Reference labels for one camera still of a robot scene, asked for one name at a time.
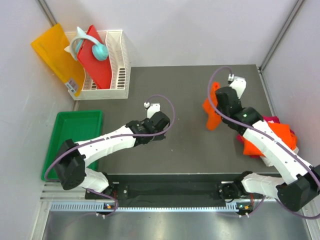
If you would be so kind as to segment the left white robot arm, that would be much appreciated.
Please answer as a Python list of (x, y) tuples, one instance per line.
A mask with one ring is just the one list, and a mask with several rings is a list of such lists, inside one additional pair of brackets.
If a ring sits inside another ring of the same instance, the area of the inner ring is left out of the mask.
[(65, 140), (60, 146), (53, 169), (65, 191), (76, 187), (97, 192), (102, 198), (109, 198), (114, 184), (105, 172), (88, 168), (95, 161), (120, 150), (145, 145), (165, 138), (164, 128), (170, 125), (170, 118), (161, 111), (142, 121), (132, 120), (119, 129), (94, 139), (74, 142)]

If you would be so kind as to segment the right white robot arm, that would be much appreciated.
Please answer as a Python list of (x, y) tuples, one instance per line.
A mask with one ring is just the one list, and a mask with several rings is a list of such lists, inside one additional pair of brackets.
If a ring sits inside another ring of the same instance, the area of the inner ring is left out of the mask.
[(215, 95), (222, 121), (252, 143), (280, 173), (280, 177), (271, 177), (245, 171), (229, 187), (221, 188), (223, 197), (245, 198), (256, 193), (298, 212), (320, 194), (319, 166), (295, 154), (254, 108), (243, 108), (235, 89), (222, 87)]

